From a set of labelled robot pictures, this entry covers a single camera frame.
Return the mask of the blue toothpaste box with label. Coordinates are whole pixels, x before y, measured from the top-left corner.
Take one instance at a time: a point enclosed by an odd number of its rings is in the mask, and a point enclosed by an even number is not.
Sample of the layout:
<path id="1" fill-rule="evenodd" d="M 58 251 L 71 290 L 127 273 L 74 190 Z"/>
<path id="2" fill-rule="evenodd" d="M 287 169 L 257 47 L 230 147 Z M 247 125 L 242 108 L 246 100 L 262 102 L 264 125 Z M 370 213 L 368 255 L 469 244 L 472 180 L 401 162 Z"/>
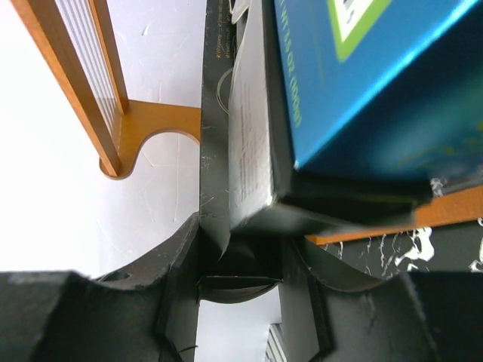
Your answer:
<path id="1" fill-rule="evenodd" d="M 446 180 L 482 167 L 480 1 L 277 1 L 294 166 Z"/>

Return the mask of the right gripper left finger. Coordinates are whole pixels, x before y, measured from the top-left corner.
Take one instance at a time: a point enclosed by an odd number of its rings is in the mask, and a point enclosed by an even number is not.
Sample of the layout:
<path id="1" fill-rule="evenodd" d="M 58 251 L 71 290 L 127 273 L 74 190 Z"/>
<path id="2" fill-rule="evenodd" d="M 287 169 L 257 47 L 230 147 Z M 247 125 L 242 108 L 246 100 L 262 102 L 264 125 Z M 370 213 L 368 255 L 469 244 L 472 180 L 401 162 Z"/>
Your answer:
<path id="1" fill-rule="evenodd" d="M 98 279 L 1 275 L 3 361 L 191 361 L 198 321 L 198 215 Z"/>

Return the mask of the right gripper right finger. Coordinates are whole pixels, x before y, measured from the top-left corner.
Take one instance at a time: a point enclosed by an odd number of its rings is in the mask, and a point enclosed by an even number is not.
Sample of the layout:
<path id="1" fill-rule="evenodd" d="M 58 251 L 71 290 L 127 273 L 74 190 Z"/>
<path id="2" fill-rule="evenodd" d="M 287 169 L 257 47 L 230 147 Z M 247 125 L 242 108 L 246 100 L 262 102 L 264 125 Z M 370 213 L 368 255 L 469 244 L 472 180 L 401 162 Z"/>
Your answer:
<path id="1" fill-rule="evenodd" d="M 311 242 L 281 244 L 289 361 L 480 361 L 482 276 L 402 272 L 380 280 Z"/>

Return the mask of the black toothpaste box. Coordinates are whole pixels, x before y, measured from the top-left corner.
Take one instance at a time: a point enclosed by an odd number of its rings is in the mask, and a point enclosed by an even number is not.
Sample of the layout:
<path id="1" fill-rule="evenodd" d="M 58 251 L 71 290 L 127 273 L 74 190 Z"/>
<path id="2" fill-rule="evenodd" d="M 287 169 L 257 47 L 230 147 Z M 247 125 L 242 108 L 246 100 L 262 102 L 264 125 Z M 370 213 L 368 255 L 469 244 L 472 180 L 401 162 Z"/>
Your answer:
<path id="1" fill-rule="evenodd" d="M 245 302 L 282 278 L 289 237 L 409 223 L 429 185 L 373 183 L 294 169 L 271 1 L 209 1 L 202 82 L 200 294 Z"/>

